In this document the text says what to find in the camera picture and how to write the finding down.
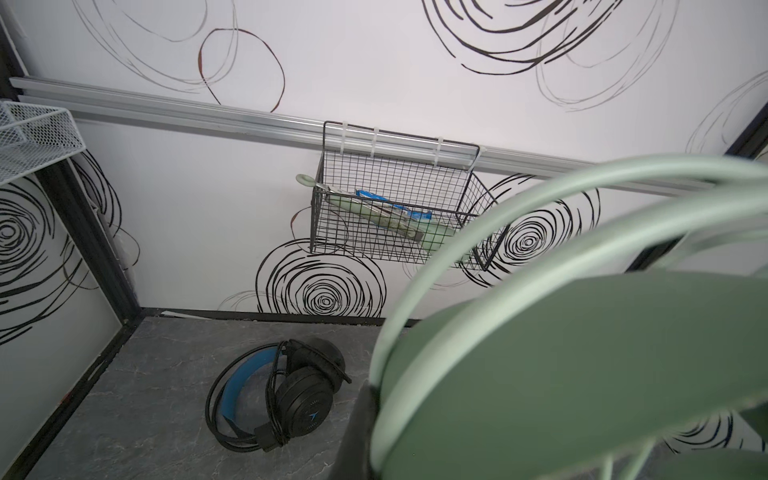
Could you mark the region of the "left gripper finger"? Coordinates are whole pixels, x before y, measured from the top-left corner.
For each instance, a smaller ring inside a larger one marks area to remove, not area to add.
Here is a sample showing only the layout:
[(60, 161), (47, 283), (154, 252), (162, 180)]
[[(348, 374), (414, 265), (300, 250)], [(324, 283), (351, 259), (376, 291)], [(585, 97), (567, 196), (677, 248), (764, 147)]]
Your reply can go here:
[(370, 465), (370, 450), (377, 414), (377, 392), (369, 383), (364, 383), (358, 392), (339, 451), (329, 473), (330, 480), (375, 478)]

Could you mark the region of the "mint green headphones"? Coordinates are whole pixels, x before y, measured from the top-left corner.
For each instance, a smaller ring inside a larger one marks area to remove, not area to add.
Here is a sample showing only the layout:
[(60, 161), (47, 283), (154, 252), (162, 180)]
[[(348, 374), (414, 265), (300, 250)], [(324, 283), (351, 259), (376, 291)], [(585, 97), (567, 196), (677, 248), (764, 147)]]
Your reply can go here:
[[(403, 326), (442, 273), (520, 216), (595, 187), (654, 178), (706, 191), (657, 203), (532, 261), (479, 298)], [(762, 216), (767, 168), (661, 156), (596, 165), (532, 187), (472, 222), (386, 320), (369, 382), (376, 479), (562, 479), (624, 459), (635, 478), (663, 437), (725, 410), (767, 426), (767, 283), (702, 272), (594, 276), (689, 232)]]

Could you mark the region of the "black blue headphones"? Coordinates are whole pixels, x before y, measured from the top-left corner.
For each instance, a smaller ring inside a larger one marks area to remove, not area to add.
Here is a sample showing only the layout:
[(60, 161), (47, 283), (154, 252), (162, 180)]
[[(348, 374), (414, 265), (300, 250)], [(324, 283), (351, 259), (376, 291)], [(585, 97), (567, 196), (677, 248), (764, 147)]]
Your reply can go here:
[[(247, 431), (237, 425), (237, 402), (246, 383), (262, 368), (269, 369), (268, 421)], [(261, 345), (236, 357), (218, 374), (206, 396), (205, 423), (229, 451), (269, 452), (316, 430), (344, 382), (351, 382), (345, 358), (328, 340), (310, 337)]]

